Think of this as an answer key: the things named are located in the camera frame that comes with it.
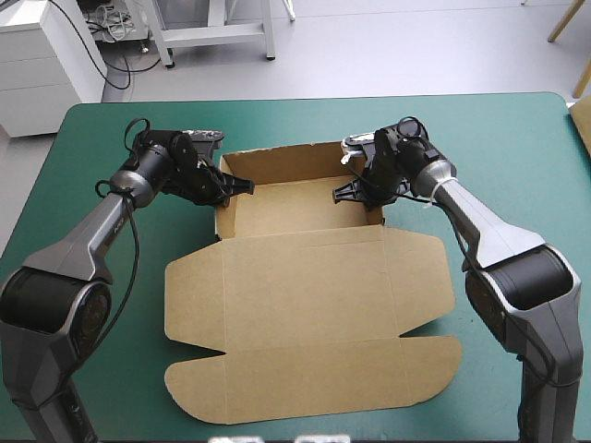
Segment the white cabinet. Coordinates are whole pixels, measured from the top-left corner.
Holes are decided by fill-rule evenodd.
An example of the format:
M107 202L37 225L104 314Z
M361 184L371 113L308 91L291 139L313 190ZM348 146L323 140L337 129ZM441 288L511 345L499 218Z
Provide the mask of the white cabinet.
M55 0L106 74L76 0ZM0 125L11 137L57 132L67 110L100 102L104 79L64 15L46 0L0 11Z

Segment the green table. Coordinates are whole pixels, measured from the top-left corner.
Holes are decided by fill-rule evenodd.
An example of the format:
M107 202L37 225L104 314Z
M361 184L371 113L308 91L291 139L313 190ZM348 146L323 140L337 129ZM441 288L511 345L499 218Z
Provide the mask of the green table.
M591 282L590 163L564 101L550 93L76 106L62 125L0 261L0 279L29 253L63 236L97 204L93 185L108 178L126 157L122 135L134 117L148 117L155 128L221 129L226 134L222 152L229 152L341 139L409 114L426 123L432 141L456 164L466 187L508 222L542 233L571 261L584 287ZM435 234L447 246L457 306L416 332L454 334L464 346L460 370L441 395L405 409L248 425L210 425L185 414L166 391L164 370L172 362L211 352L165 337L163 270L171 260L214 241L213 209L159 196L136 215L142 260L127 311L76 374L99 436L288 439L347 433L364 439L515 439L521 365L495 342L468 304L449 223L437 209L421 206L400 201L387 207L386 214L388 224ZM117 297L127 284L132 258L126 229L108 257ZM591 340L590 314L591 299L584 294L580 318L586 342ZM579 395L575 434L580 439L591 438L589 367ZM0 439L30 437L0 389Z

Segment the cardboard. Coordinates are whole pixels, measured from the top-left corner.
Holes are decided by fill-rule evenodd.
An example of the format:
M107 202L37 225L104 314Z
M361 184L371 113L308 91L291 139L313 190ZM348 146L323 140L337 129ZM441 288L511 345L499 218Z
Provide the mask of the cardboard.
M338 143L254 150L222 167L256 183L216 211L223 239L166 269L166 335L225 355L169 366L189 414L235 424L408 406L441 392L453 337L401 338L453 309L442 242L332 202Z
M570 108L574 124L591 154L591 96L578 101Z

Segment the black cable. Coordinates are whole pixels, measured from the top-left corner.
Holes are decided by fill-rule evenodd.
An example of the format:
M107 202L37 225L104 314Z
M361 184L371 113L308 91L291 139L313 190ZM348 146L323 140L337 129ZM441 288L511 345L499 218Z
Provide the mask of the black cable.
M127 88L129 88L131 86L131 73L127 72L127 84L125 86L118 86L115 85L112 81L110 81L107 76L105 74L103 74L103 72L101 71L101 69L99 68L99 66L96 64L96 62L94 61L94 58L92 57L92 54L90 53L90 49L87 46L86 42L84 42L84 38L82 37L82 35L80 34L78 28L76 28L76 25L74 24L74 22L72 21L72 19L70 18L70 16L67 14L67 12L60 6L58 5L55 0L48 0L49 3L51 3L52 5L54 5L55 7L57 7L57 9L59 9L59 11L64 15L64 17L67 19L67 21L69 21L70 25L72 25L72 28L74 29L74 32L76 32L76 34L78 35L78 38L80 39L80 41L82 42L82 45L84 46L84 49L86 50L86 54L89 55L90 60L92 61L92 64L94 65L95 69L97 70L97 72L100 74L100 76L104 79L104 81L112 86L113 88L115 88L116 90L126 90ZM123 57L126 67L127 69L129 69L129 65L127 63L127 60L125 57Z
M135 254L134 254L134 258L133 258L133 267L131 268L131 275L129 276L129 283L127 284L126 292L123 295L123 298L121 299L121 303L119 304L119 307L117 308L115 314L111 318L111 321L109 322L107 327L103 330L103 333L96 340L96 342L94 343L94 346L92 346L92 350L90 351L89 355L84 360L82 360L80 365L78 365L77 369L79 369L86 362L86 360L88 360L88 358L92 355L92 353L94 353L94 351L96 351L96 349L101 345L101 343L106 338L106 336L109 334L109 332L111 332L111 329L113 329L113 326L115 325L115 323L117 322L117 320L121 316L121 313L123 312L123 310L125 309L125 307L127 305L127 301L129 300L129 296L131 295L131 292L133 290L133 285L136 281L136 275L138 274L138 267L139 267L139 235L138 235L138 227L136 226L136 221L133 218L133 207L132 207L132 203L131 203L131 198L126 195L129 192L130 192L130 190L125 190L125 192L121 193L124 203L126 205L127 217L129 218L129 225L131 226L131 232L133 233L133 240L134 240L134 244L135 244Z
M143 67L141 69L122 69L120 67L111 65L110 63L104 62L107 66L111 67L112 69L114 69L115 71L121 71L121 72L129 72L132 74L137 74L138 72L147 72L151 69L153 69L154 67L156 67L159 63L160 63L161 59L160 57L158 58L158 60L156 60L152 65L148 66L148 67Z
M96 21L92 21L92 20L86 20L86 24L87 24L87 25L90 25L90 26L94 26L94 27L96 27L96 28L94 28L94 29L90 30L90 31L91 31L91 33L93 33L93 34L94 34L94 33L96 33L96 32L101 32L101 31L108 30L107 28L105 28L105 26L101 25L100 23L97 23ZM122 57L124 57L124 58L125 58L125 56L124 56L124 54L123 54L123 52L122 52L122 51L119 51L119 54L120 54ZM107 66L111 67L111 68L112 68L112 69L114 69L115 71L126 72L126 73L131 73L131 74L137 74L137 73L140 73L140 72L147 72L147 71L150 71L151 69L155 68L155 67L156 67L156 66L157 66L157 65L160 63L160 61L161 61L161 58L160 58L160 57L158 57L158 59L157 59L157 60L156 60L156 61L155 61L155 62L154 62L152 65L150 65L150 66L148 66L148 67L142 67L142 68L140 68L140 69L123 69L123 68L121 68L121 67L119 67L119 66L111 65L111 64L110 64L110 63L108 63L106 60L103 60L103 61L104 61L104 63L105 63Z

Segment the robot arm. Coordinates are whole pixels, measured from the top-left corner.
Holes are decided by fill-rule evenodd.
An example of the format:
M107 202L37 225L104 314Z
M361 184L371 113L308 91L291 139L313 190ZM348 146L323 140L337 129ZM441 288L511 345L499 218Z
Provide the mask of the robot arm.
M64 239L29 256L0 293L4 382L40 443L98 441L71 376L105 335L113 279L104 259L132 212L160 191L214 206L254 189L214 166L222 133L146 124L106 182L112 192Z
M347 138L343 149L344 163L355 156L366 163L356 180L334 190L335 202L375 207L411 191L445 211L464 252L470 303L505 350L523 361L520 441L571 443L583 344L581 282L566 259L470 194L413 117Z

